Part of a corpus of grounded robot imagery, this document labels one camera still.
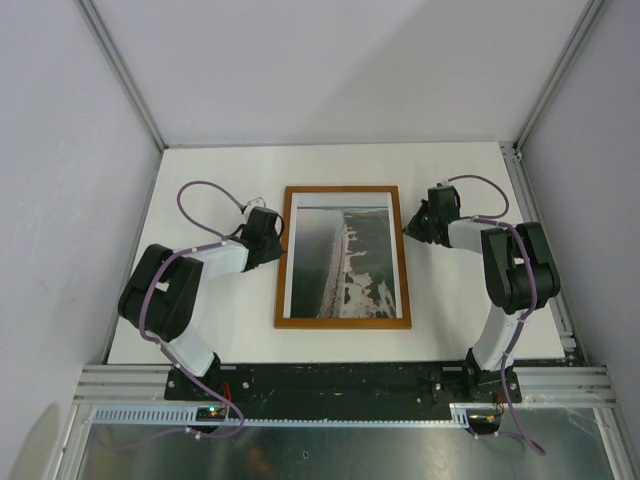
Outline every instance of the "wooden frame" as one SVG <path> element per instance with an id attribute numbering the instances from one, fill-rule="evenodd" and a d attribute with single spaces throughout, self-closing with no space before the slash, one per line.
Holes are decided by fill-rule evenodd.
<path id="1" fill-rule="evenodd" d="M 287 187 L 285 190 L 284 202 L 284 231 L 282 235 L 282 244 L 285 250 L 291 244 L 290 236 L 295 235 L 291 230 L 292 204 L 295 194 L 304 193 L 388 193 L 390 194 L 389 213 L 393 214 L 393 226 L 391 231 L 391 245 L 395 240 L 395 258 L 394 267 L 394 291 L 395 299 L 400 300 L 401 315 L 394 318 L 290 318 L 285 316 L 287 288 L 289 288 L 288 271 L 293 271 L 293 264 L 288 269 L 289 262 L 293 262 L 293 258 L 289 258 L 289 254 L 282 256 L 280 260 L 280 269 L 278 273 L 278 289 L 276 298 L 276 328 L 297 328 L 297 329 L 409 329 L 411 328 L 411 307 L 409 302 L 409 286 L 407 282 L 407 267 L 405 263 L 404 242 L 402 236 L 402 218 L 400 215 L 400 201 L 397 186 L 339 186 L 339 187 Z"/>

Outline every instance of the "photograph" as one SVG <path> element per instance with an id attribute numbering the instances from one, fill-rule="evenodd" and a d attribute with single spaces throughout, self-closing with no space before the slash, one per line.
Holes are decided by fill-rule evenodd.
<path id="1" fill-rule="evenodd" d="M 397 188 L 290 187 L 285 205 L 276 327 L 410 327 Z"/>

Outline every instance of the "white panel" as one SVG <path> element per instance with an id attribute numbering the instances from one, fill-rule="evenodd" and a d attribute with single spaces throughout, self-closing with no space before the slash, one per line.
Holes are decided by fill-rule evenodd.
<path id="1" fill-rule="evenodd" d="M 587 0 L 98 0 L 170 145 L 513 140 Z"/>
<path id="2" fill-rule="evenodd" d="M 0 64 L 0 478 L 37 479 L 104 341 L 158 154 L 73 2 L 4 2 Z"/>
<path id="3" fill-rule="evenodd" d="M 580 340 L 640 452 L 640 3 L 611 2 L 526 145 Z"/>
<path id="4" fill-rule="evenodd" d="M 415 213 L 429 186 L 462 173 L 486 175 L 505 188 L 522 221 L 500 150 L 495 143 L 343 145 L 182 149 L 165 152 L 138 258 L 151 243 L 170 248 L 210 242 L 176 207 L 180 187 L 196 179 L 219 182 L 240 201 L 258 195 L 282 209 L 286 185 L 400 187 L 404 221 Z M 480 182 L 456 183 L 463 214 L 502 208 L 500 196 Z M 189 213 L 229 232 L 243 221 L 237 208 L 213 189 L 184 195 Z M 480 337 L 490 309 L 478 254 L 405 241 L 412 330 L 276 330 L 273 327 L 277 262 L 202 285 L 193 322 L 224 362 L 337 362 L 457 360 Z M 516 349 L 519 358 L 563 356 L 548 308 L 532 317 Z M 126 320 L 120 320 L 110 363 L 166 363 Z"/>

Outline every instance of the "water in photograph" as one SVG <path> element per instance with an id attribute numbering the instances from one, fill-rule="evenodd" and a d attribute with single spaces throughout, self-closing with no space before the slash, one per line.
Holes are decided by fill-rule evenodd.
<path id="1" fill-rule="evenodd" d="M 334 242 L 343 228 L 336 209 L 298 208 L 291 291 L 291 318 L 315 318 L 327 284 Z"/>

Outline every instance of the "white wall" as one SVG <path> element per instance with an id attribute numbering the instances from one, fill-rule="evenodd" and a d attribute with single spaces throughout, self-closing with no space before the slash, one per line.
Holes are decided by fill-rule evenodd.
<path id="1" fill-rule="evenodd" d="M 640 3 L 604 13 L 524 157 L 589 355 L 640 449 Z"/>
<path id="2" fill-rule="evenodd" d="M 0 65 L 7 478 L 27 432 L 57 404 L 48 410 L 53 421 L 30 439 L 49 450 L 26 459 L 46 464 L 82 365 L 99 353 L 158 153 L 73 2 L 5 2 Z M 23 478 L 36 478 L 24 467 Z"/>
<path id="3" fill-rule="evenodd" d="M 165 141 L 514 140 L 587 0 L 96 0 Z"/>

